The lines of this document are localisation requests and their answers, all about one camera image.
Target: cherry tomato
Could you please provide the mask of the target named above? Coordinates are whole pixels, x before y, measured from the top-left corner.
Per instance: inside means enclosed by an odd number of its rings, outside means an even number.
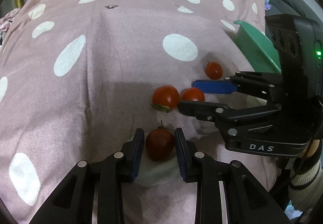
[[[209,62],[205,68],[205,74],[211,79],[219,79],[223,75],[223,70],[219,63]]]
[[[196,87],[183,90],[183,92],[180,94],[180,98],[188,101],[205,101],[204,93]]]
[[[159,111],[168,113],[177,107],[179,101],[177,89],[171,85],[164,85],[155,90],[151,105]]]
[[[172,133],[163,128],[156,128],[149,132],[146,138],[146,152],[153,161],[166,158],[175,146]]]

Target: pink polka dot fabric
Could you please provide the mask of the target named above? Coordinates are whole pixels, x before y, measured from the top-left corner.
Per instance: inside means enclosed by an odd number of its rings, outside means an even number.
[[[207,79],[208,60],[223,77],[252,70],[231,40],[235,20],[264,31],[264,0],[28,0],[0,51],[0,197],[18,223],[79,160],[103,160],[161,120],[214,159],[242,161],[270,189],[273,159],[227,151],[214,124],[150,105],[161,85],[180,92]],[[247,106],[238,93],[206,100]],[[175,151],[163,162],[144,151],[123,193],[128,223],[194,223],[196,185],[180,179]]]

